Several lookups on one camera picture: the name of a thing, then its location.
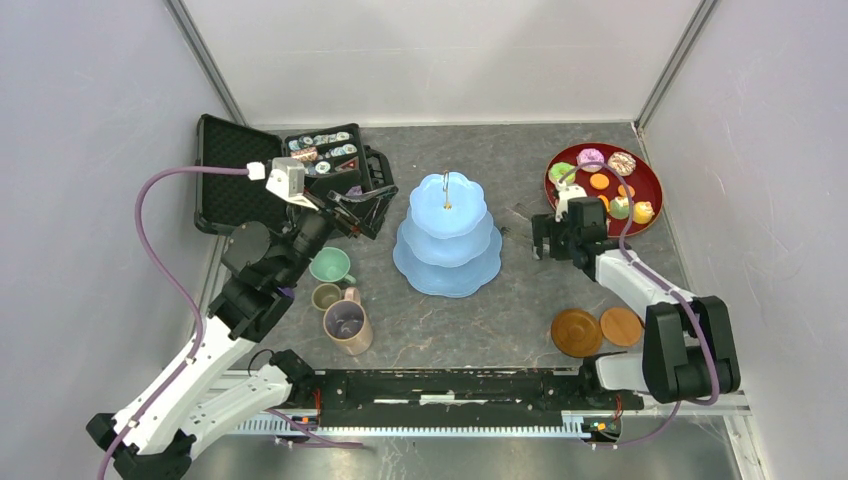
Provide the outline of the green frosted donut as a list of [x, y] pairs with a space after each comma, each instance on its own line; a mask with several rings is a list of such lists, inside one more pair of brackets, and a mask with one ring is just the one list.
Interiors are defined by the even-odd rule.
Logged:
[[577, 167], [566, 162], [556, 162], [547, 172], [548, 180], [557, 188], [565, 188], [576, 181]]

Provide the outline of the blue three-tier cake stand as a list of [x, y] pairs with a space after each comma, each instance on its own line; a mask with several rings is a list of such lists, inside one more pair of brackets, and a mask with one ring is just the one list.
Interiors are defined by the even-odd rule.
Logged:
[[392, 258], [418, 292], [458, 299], [495, 279], [502, 246], [482, 186], [445, 171], [426, 176], [412, 190]]

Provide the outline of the metal tongs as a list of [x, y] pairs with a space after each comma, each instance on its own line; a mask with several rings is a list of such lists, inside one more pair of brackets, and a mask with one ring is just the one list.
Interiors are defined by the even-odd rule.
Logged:
[[522, 203], [502, 208], [497, 216], [501, 234], [516, 242], [532, 243], [533, 213]]

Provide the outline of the pink frosted donut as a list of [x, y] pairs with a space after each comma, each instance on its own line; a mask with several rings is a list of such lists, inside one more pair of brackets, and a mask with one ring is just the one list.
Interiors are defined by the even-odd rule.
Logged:
[[577, 166], [584, 172], [596, 173], [603, 169], [606, 163], [604, 154], [595, 148], [582, 149], [577, 157]]

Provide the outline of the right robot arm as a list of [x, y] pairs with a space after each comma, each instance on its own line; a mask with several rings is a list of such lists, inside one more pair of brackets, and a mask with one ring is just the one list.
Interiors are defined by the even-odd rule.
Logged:
[[726, 303], [697, 296], [661, 277], [623, 238], [609, 236], [595, 197], [571, 199], [566, 213], [531, 218], [535, 258], [569, 261], [613, 292], [644, 322], [639, 353], [592, 355], [577, 382], [580, 400], [602, 408], [618, 390], [657, 402], [710, 405], [739, 389], [741, 373]]

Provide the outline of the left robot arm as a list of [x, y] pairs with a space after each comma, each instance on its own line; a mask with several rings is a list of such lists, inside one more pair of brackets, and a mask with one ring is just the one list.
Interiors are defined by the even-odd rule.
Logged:
[[282, 233], [260, 222], [234, 230], [223, 258], [230, 279], [207, 312], [190, 304], [191, 339], [130, 404], [87, 424], [104, 453], [100, 473], [114, 469], [124, 479], [179, 479], [242, 421], [283, 402], [306, 405], [314, 381], [290, 351], [275, 354], [268, 366], [216, 398], [206, 400], [205, 394], [277, 325], [331, 235], [375, 238], [398, 192], [387, 184], [356, 194], [362, 184], [358, 171], [313, 176], [288, 157], [251, 162], [233, 175], [261, 184], [295, 218]]

